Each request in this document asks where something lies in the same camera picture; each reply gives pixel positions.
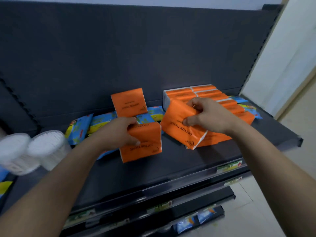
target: white wall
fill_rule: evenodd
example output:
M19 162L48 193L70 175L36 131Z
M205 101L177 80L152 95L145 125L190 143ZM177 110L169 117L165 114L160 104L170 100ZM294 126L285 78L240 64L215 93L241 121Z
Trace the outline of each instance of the white wall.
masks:
M276 115L316 65L316 0L289 0L242 94Z
M32 0L32 1L260 10L263 4L280 4L282 0Z

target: tiled floor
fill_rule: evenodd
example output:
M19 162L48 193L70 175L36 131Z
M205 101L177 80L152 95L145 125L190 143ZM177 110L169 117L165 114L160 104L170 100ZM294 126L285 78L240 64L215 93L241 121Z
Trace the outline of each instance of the tiled floor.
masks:
M299 99L294 108L281 123L301 135L304 139L301 148L285 154L303 170L316 178L316 84ZM271 209L269 208L254 177L231 185L236 199L223 205L225 218L205 224L192 230L185 237L210 236L285 236Z

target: human hand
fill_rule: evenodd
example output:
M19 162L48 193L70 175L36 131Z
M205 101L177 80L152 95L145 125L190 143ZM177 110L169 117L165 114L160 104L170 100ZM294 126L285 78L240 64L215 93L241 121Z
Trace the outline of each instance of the human hand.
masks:
M238 117L211 98L195 97L187 105L202 112L184 119L185 126L199 125L208 131L229 135L240 124Z
M140 145L140 141L127 132L127 127L132 124L137 124L136 118L118 117L101 127L89 138L102 151L114 150L124 145Z

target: right arm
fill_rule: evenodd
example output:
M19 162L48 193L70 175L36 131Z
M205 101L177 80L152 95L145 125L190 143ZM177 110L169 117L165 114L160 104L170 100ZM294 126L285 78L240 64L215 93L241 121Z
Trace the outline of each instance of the right arm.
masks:
M200 125L229 135L260 186L286 236L316 233L316 181L283 155L263 135L210 98L193 98L188 105L203 110L183 124Z

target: cotton swab container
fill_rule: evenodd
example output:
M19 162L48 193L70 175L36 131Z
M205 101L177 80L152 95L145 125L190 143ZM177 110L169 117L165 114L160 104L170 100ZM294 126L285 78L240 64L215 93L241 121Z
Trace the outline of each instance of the cotton swab container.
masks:
M71 147L61 131L45 131L32 138L27 153L39 160L41 166L51 171Z
M0 165L15 175L25 175L37 169L39 161L26 153L30 140L25 133L3 137L0 140Z

